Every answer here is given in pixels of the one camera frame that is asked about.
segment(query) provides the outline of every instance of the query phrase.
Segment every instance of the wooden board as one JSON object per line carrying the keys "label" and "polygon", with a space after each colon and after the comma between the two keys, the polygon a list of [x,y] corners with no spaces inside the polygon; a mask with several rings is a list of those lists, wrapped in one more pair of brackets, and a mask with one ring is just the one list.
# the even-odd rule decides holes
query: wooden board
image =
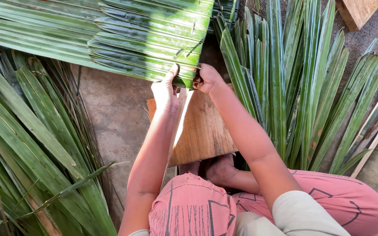
{"label": "wooden board", "polygon": [[[169,167],[238,151],[208,95],[199,90],[190,91],[186,102],[188,107],[182,116],[183,127],[176,136]],[[155,100],[147,100],[147,105],[152,121]]]}
{"label": "wooden board", "polygon": [[378,9],[378,0],[336,0],[349,31],[359,31]]}

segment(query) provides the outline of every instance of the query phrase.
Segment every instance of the foot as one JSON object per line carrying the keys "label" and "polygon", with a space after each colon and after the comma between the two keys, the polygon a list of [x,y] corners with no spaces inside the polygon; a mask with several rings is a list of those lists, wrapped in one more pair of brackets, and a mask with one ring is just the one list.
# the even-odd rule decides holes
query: foot
{"label": "foot", "polygon": [[207,178],[215,185],[228,187],[231,178],[239,170],[234,167],[233,154],[219,156],[217,161],[207,170]]}
{"label": "foot", "polygon": [[184,164],[179,166],[179,175],[192,173],[194,175],[199,175],[199,165],[200,161],[195,161],[189,164]]}

